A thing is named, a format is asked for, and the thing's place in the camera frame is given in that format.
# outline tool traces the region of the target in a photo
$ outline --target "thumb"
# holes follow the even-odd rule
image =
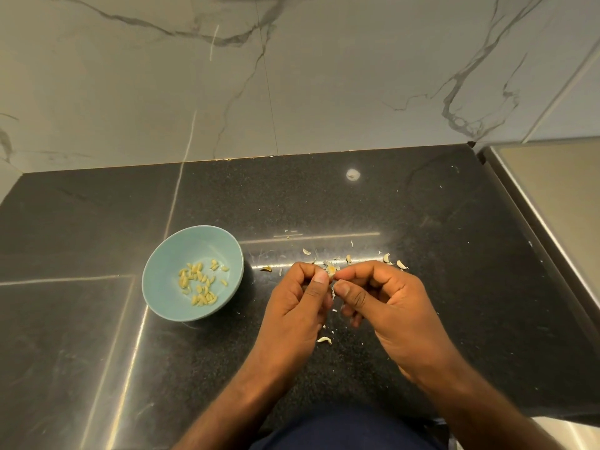
[[[325,270],[317,267],[296,308],[304,313],[316,315],[321,309],[323,299],[328,291],[329,275]]]
[[[377,326],[381,322],[387,311],[384,303],[353,282],[340,279],[335,283],[334,291],[344,303],[361,313],[373,326]]]

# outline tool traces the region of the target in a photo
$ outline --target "fingernail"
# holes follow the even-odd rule
[[[346,281],[341,279],[335,283],[334,289],[335,289],[335,293],[337,295],[341,295],[342,297],[345,297],[346,294],[348,293],[348,291],[350,290],[350,286],[348,285],[348,283]]]
[[[317,268],[317,271],[314,273],[312,280],[315,283],[329,284],[329,275],[327,274],[327,272],[325,270],[323,270],[321,268]]]

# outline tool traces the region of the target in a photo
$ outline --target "person's left hand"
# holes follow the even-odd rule
[[[312,354],[332,306],[327,272],[296,262],[271,294],[247,364],[289,387]]]

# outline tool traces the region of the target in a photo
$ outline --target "hand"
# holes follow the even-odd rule
[[[344,301],[342,314],[355,327],[367,318],[409,380],[427,382],[462,359],[416,276],[371,260],[342,269],[334,279],[335,293]]]
[[[333,306],[329,276],[321,267],[296,262],[274,288],[259,335],[245,364],[289,387],[312,354]]]

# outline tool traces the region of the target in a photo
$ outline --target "light blue bowl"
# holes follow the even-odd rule
[[[212,271],[211,260],[229,267]],[[217,279],[211,291],[217,295],[212,305],[194,306],[192,295],[196,294],[199,281],[190,280],[192,292],[182,293],[178,273],[187,264],[202,262],[202,272]],[[215,226],[193,226],[172,234],[154,250],[142,275],[142,293],[147,305],[160,317],[176,322],[188,322],[218,311],[227,303],[239,287],[244,274],[244,256],[238,241],[224,229]]]

